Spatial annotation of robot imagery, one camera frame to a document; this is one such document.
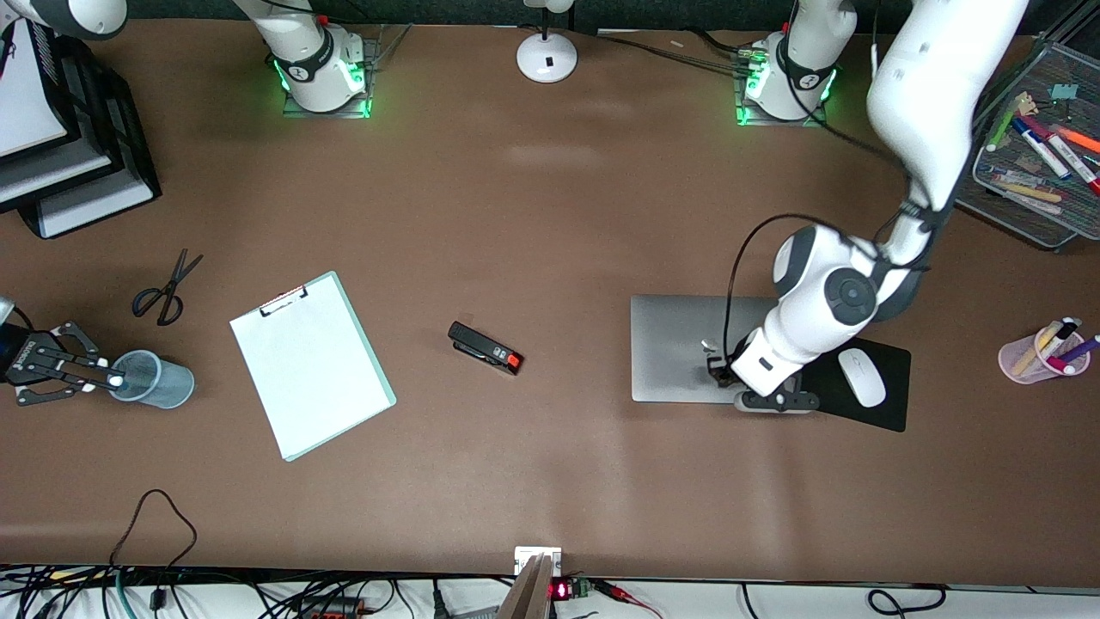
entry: black scissors handle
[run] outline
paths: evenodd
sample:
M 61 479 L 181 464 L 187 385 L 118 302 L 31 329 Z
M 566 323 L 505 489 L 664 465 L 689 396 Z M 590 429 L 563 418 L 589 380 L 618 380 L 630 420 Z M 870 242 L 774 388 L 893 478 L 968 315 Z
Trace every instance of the black scissors handle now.
M 150 308 L 153 307 L 157 300 L 164 297 L 164 306 L 161 307 L 161 316 L 157 317 L 156 324 L 158 327 L 166 328 L 172 323 L 175 323 L 184 313 L 184 299 L 176 296 L 175 292 L 176 286 L 172 284 L 163 288 L 145 288 L 139 291 L 138 296 L 134 297 L 130 309 L 134 317 L 140 319 L 150 311 Z M 168 317 L 168 308 L 172 306 L 175 306 L 176 311 L 172 314 L 172 317 Z

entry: clipboard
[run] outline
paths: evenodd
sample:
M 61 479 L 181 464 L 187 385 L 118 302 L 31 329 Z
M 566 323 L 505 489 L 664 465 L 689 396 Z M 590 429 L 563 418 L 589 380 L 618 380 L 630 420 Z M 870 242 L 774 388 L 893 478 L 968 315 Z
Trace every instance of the clipboard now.
M 286 462 L 397 404 L 334 270 L 229 327 Z

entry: green led light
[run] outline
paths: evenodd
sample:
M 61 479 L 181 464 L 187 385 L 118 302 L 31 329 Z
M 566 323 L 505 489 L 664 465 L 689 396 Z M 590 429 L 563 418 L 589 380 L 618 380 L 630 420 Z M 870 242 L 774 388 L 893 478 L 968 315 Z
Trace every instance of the green led light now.
M 755 70 L 749 74 L 748 79 L 745 82 L 745 95 L 750 98 L 757 98 L 760 92 L 763 91 L 763 82 L 768 79 L 771 74 L 771 67 L 765 65 L 760 70 Z
M 283 89 L 289 92 L 290 85 L 286 82 L 286 75 L 283 73 L 283 68 L 278 66 L 278 60 L 272 60 L 272 66 L 274 66 L 275 71 L 278 73 L 278 79 L 283 82 Z
M 828 89 L 833 87 L 833 80 L 834 79 L 836 79 L 836 69 L 833 69 L 833 73 L 829 74 L 829 76 L 828 76 L 828 80 L 825 81 L 825 89 L 822 90 L 822 102 L 823 103 L 825 102 L 826 99 L 828 99 L 828 95 L 829 95 L 829 90 Z
M 359 92 L 363 90 L 363 67 L 354 64 L 349 64 L 340 60 L 337 65 L 340 73 L 343 74 L 344 80 L 348 81 L 348 88 L 352 92 Z

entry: marker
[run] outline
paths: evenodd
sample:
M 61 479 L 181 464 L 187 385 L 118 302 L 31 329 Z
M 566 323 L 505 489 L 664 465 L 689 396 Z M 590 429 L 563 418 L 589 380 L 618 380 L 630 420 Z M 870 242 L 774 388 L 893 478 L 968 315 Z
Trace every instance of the marker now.
M 1027 128 L 1027 123 L 1019 118 L 1013 118 L 1011 124 L 1012 128 L 1015 129 L 1021 136 L 1023 136 L 1024 141 L 1027 142 L 1027 145 L 1031 146 L 1033 151 L 1038 153 L 1038 156 L 1043 157 L 1043 161 L 1050 166 L 1050 169 L 1054 170 L 1058 178 L 1062 178 L 1063 180 L 1069 178 L 1069 168 L 1063 165 L 1062 161 L 1054 156 L 1050 148 L 1048 148 L 1046 144 L 1041 142 L 1040 139 L 1035 136 L 1035 132 Z
M 1087 165 L 1085 165 L 1085 162 L 1077 156 L 1077 153 L 1069 147 L 1069 144 L 1067 144 L 1065 140 L 1059 137 L 1057 133 L 1052 133 L 1050 136 L 1046 139 L 1046 143 L 1050 144 L 1055 152 L 1060 154 L 1062 158 L 1066 159 L 1066 163 L 1074 168 L 1074 172 L 1081 177 L 1081 180 L 1085 180 L 1085 184 L 1092 189 L 1093 194 L 1100 196 L 1100 180 L 1097 179 L 1097 175 L 1093 174 Z
M 1072 319 L 1066 317 L 1062 321 L 1055 321 L 1050 323 L 1049 325 L 1046 327 L 1046 329 L 1040 332 L 1038 342 L 1035 343 L 1035 346 L 1028 346 L 1027 351 L 1020 356 L 1020 360 L 1016 361 L 1016 365 L 1012 366 L 1012 374 L 1014 374 L 1015 376 L 1023 375 L 1024 371 L 1031 367 L 1032 362 L 1035 361 L 1035 350 L 1036 349 L 1043 350 L 1050 342 L 1050 340 L 1058 333 L 1058 330 L 1062 329 L 1062 325 L 1065 324 L 1065 321 L 1072 321 Z
M 1069 336 L 1074 335 L 1074 332 L 1076 332 L 1079 327 L 1081 327 L 1081 322 L 1077 319 L 1069 319 L 1068 323 L 1063 320 L 1062 329 L 1058 330 L 1058 333 L 1054 334 L 1054 338 L 1050 339 L 1050 342 L 1046 343 L 1046 346 L 1040 349 L 1040 358 L 1044 362 L 1047 361 L 1050 355 L 1053 355 L 1054 352 L 1062 346 L 1063 342 L 1066 342 Z
M 1033 117 L 1021 115 L 1020 120 L 1024 121 L 1024 124 L 1027 125 L 1027 129 L 1034 131 L 1035 135 L 1038 136 L 1040 140 L 1046 140 L 1052 134 L 1052 131 L 1049 129 L 1043 126 L 1043 123 L 1035 120 Z
M 1100 347 L 1100 335 L 1093 336 L 1092 340 L 1086 340 L 1081 344 L 1078 344 L 1076 349 L 1066 353 L 1062 357 L 1058 357 L 1058 361 L 1068 364 L 1078 357 L 1088 355 L 1098 347 Z
M 1012 123 L 1012 117 L 1015 115 L 1016 108 L 1010 108 L 1004 115 L 1001 117 L 1000 124 L 997 125 L 997 130 L 989 136 L 989 143 L 986 144 L 986 150 L 993 152 L 997 150 L 997 144 L 1004 139 L 1004 133 L 1009 130 L 1009 124 Z
M 1027 185 L 1030 187 L 1037 187 L 1040 185 L 1046 184 L 1046 178 L 1035 176 L 1034 174 L 1027 174 L 1026 172 L 1020 172 L 1019 169 L 1009 169 L 1007 167 L 1001 167 L 1000 165 L 989 165 L 986 163 L 978 165 L 978 172 L 987 172 L 993 174 L 994 180 L 1004 180 L 1005 183 L 1019 183 L 1021 185 Z
M 1044 191 L 1042 189 L 1036 189 L 1034 187 L 1028 187 L 1026 185 L 1019 185 L 1016 183 L 1005 183 L 1003 180 L 998 180 L 996 177 L 993 178 L 993 184 L 1002 189 L 1024 195 L 1027 197 L 1032 197 L 1035 199 L 1041 199 L 1043 201 L 1054 201 L 1054 202 L 1062 201 L 1062 196 L 1059 196 L 1054 191 Z
M 1014 192 L 1014 191 L 1010 191 L 1010 192 L 1012 195 L 1011 196 L 1007 196 L 1007 197 L 1009 197 L 1009 198 L 1011 198 L 1011 199 L 1013 199 L 1015 201 L 1019 201 L 1022 205 L 1030 206 L 1030 207 L 1032 207 L 1032 208 L 1034 208 L 1034 209 L 1036 209 L 1036 210 L 1038 210 L 1041 212 L 1048 212 L 1050 214 L 1062 214 L 1062 207 L 1060 206 L 1055 206 L 1053 203 L 1047 203 L 1045 201 L 1040 201 L 1040 200 L 1037 200 L 1035 198 L 1030 198 L 1027 196 L 1020 195 L 1020 194 Z
M 1077 368 L 1066 364 L 1062 360 L 1057 358 L 1047 360 L 1046 364 L 1066 376 L 1072 376 L 1077 374 Z
M 1086 147 L 1097 154 L 1100 154 L 1100 141 L 1089 137 L 1085 133 L 1078 133 L 1072 129 L 1067 129 L 1060 124 L 1052 124 L 1050 129 L 1054 129 L 1055 131 L 1058 132 L 1059 135 L 1077 144 L 1078 146 Z

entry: sticky note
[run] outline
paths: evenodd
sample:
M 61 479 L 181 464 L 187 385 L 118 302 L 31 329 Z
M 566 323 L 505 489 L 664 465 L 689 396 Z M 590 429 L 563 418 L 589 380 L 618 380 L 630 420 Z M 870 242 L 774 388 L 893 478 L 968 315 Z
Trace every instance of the sticky note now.
M 1054 88 L 1050 88 L 1052 99 L 1076 99 L 1077 98 L 1077 85 L 1076 84 L 1055 84 Z

